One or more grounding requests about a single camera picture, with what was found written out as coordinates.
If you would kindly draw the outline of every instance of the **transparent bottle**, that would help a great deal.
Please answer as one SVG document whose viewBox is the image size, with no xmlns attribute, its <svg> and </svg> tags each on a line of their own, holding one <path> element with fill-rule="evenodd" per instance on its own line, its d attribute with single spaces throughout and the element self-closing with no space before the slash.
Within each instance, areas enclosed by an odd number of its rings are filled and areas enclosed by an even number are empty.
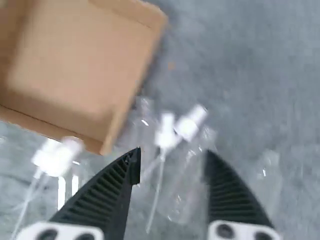
<svg viewBox="0 0 320 240">
<path fill-rule="evenodd" d="M 135 105 L 136 109 L 129 114 L 113 151 L 119 157 L 136 147 L 141 147 L 141 174 L 143 174 L 156 155 L 154 141 L 157 117 L 154 102 L 150 98 L 138 96 Z"/>
<path fill-rule="evenodd" d="M 157 117 L 154 110 L 154 102 L 147 97 L 137 99 L 137 117 L 134 120 L 136 147 L 141 147 L 141 175 L 155 160 L 155 132 Z"/>
<path fill-rule="evenodd" d="M 217 133 L 205 126 L 195 139 L 182 150 L 172 180 L 164 187 L 157 211 L 170 221 L 187 224 L 200 199 L 206 195 L 202 181 L 207 149 L 215 149 Z"/>
<path fill-rule="evenodd" d="M 279 204 L 283 176 L 279 167 L 280 155 L 273 150 L 266 150 L 253 168 L 249 187 L 272 217 Z"/>
</svg>

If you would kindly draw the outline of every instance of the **gray carpet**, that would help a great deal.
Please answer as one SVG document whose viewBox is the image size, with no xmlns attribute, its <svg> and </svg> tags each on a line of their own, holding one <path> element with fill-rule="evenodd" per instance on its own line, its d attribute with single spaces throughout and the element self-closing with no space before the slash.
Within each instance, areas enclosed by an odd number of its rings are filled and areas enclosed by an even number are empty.
<svg viewBox="0 0 320 240">
<path fill-rule="evenodd" d="M 320 1 L 151 2 L 169 16 L 170 28 L 142 92 L 156 99 L 158 109 L 179 114 L 204 104 L 210 111 L 207 124 L 219 133 L 219 153 L 245 180 L 265 149 L 279 152 L 284 183 L 272 221 L 285 239 L 318 239 Z M 171 63 L 173 70 L 168 69 Z M 1 148 L 1 172 L 27 178 L 33 169 L 21 163 L 43 138 L 4 123 L 0 133 L 10 140 Z M 21 191 L 14 183 L 1 184 L 2 192 L 12 191 L 10 186 Z M 201 207 L 186 227 L 156 215 L 149 236 L 144 234 L 144 210 L 132 204 L 126 239 L 205 237 Z M 3 222 L 0 234 L 10 226 L 12 222 Z"/>
</svg>

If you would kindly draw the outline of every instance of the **cardboard box flap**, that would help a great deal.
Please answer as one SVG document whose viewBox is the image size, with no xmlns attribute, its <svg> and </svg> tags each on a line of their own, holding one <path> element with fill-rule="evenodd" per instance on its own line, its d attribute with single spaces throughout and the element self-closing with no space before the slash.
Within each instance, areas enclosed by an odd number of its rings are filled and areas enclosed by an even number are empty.
<svg viewBox="0 0 320 240">
<path fill-rule="evenodd" d="M 155 31 L 162 29 L 167 16 L 155 5 L 140 0 L 89 0 L 98 7 L 137 21 Z"/>
<path fill-rule="evenodd" d="M 109 151 L 167 17 L 137 0 L 10 0 L 0 18 L 0 117 Z"/>
</svg>

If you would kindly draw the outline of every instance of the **cardboard box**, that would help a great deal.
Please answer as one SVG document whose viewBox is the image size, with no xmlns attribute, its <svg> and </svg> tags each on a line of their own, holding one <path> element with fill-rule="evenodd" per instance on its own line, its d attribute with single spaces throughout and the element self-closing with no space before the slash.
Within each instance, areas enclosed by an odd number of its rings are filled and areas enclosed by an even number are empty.
<svg viewBox="0 0 320 240">
<path fill-rule="evenodd" d="M 139 0 L 0 5 L 0 119 L 107 153 L 167 17 Z"/>
</svg>

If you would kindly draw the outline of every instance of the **white spray nozzle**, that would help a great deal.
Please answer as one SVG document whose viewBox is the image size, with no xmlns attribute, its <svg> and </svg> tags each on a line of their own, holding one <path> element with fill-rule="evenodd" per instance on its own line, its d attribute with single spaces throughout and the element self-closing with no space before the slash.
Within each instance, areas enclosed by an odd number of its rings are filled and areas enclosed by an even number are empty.
<svg viewBox="0 0 320 240">
<path fill-rule="evenodd" d="M 208 115 L 207 109 L 197 104 L 190 112 L 182 116 L 174 126 L 175 132 L 187 142 L 192 139 L 199 131 L 200 125 L 204 122 Z"/>
<path fill-rule="evenodd" d="M 154 143 L 161 149 L 172 148 L 176 144 L 174 131 L 175 115 L 172 112 L 163 112 L 159 131 L 155 133 Z"/>
<path fill-rule="evenodd" d="M 51 177 L 63 176 L 70 169 L 74 158 L 83 149 L 82 141 L 76 137 L 64 137 L 61 142 L 47 139 L 36 151 L 32 162 Z"/>
</svg>

